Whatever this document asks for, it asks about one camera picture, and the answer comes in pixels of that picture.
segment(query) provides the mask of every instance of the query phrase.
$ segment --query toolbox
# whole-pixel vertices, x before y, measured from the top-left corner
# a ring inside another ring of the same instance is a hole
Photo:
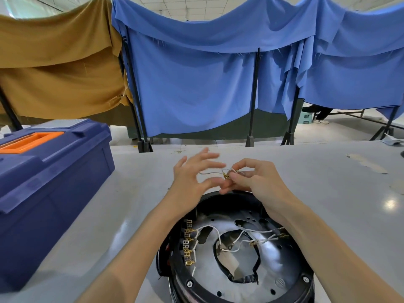
[[[114,171],[107,124],[52,120],[0,139],[0,293],[18,291]]]

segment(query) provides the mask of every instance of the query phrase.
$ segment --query orange toolbox handle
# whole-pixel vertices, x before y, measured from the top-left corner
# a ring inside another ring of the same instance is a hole
[[[0,154],[21,154],[62,134],[64,132],[35,132],[0,145]]]

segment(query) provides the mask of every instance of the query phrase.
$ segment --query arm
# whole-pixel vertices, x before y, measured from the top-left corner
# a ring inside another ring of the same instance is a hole
[[[292,194],[273,163],[243,159],[233,169],[254,168],[244,176],[230,173],[220,193],[251,191],[270,217],[282,224],[299,245],[332,303],[404,303],[309,207]]]
[[[133,303],[136,300],[154,256],[170,229],[198,204],[206,190],[224,182],[219,177],[202,183],[196,180],[200,171],[226,166],[209,160],[218,157],[218,153],[208,153],[205,148],[187,163],[187,157],[183,157],[175,165],[174,182],[166,196],[76,303]]]

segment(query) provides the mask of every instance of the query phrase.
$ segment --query white table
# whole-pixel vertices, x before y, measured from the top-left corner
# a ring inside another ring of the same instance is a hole
[[[404,195],[389,188],[394,180],[404,180],[403,150],[380,141],[219,149],[220,160],[228,165],[243,157],[274,161],[293,193],[404,296]],[[373,172],[347,153],[360,154],[389,174]],[[1,295],[0,303],[73,302],[163,198],[173,180],[172,167],[183,153],[139,154],[128,146],[114,147],[113,154],[115,172],[28,285],[19,293]],[[318,294],[317,303],[328,302]],[[154,263],[137,302],[170,302],[167,280],[158,280]]]

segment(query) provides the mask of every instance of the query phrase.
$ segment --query sneaker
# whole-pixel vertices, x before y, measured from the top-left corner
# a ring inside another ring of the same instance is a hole
[[[318,123],[318,124],[330,124],[330,122],[328,122],[327,120],[317,120],[314,119],[313,123]]]

